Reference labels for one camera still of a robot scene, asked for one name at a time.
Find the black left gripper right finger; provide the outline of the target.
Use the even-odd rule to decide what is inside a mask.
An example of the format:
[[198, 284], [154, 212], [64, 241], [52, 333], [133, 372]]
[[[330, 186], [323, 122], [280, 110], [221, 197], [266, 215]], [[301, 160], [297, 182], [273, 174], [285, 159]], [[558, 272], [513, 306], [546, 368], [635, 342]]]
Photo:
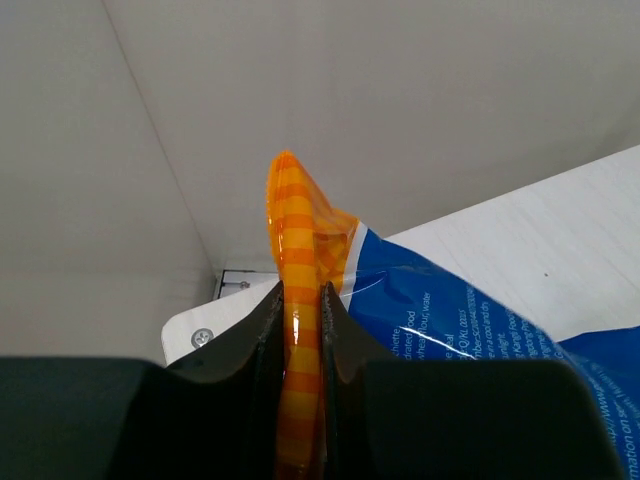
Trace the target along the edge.
[[620, 479], [585, 383], [548, 360], [395, 357], [323, 289], [329, 479]]

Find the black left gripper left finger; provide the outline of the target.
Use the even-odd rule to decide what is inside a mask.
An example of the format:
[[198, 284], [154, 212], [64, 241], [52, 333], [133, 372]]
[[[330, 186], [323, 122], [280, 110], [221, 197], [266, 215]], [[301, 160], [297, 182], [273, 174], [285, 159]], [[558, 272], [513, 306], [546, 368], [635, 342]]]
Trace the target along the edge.
[[162, 367], [5, 357], [5, 479], [269, 479], [283, 382], [283, 288]]

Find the blue and orange pasta bag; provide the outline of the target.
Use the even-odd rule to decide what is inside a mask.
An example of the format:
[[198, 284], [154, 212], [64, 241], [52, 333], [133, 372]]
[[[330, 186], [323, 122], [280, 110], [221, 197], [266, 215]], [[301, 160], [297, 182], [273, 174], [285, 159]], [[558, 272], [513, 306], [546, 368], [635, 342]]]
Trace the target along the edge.
[[418, 253], [380, 238], [330, 205], [291, 152], [266, 189], [272, 255], [284, 285], [285, 374], [277, 460], [302, 474], [317, 452], [323, 410], [321, 291], [404, 360], [564, 360], [588, 382], [626, 476], [639, 475], [639, 331], [563, 341]]

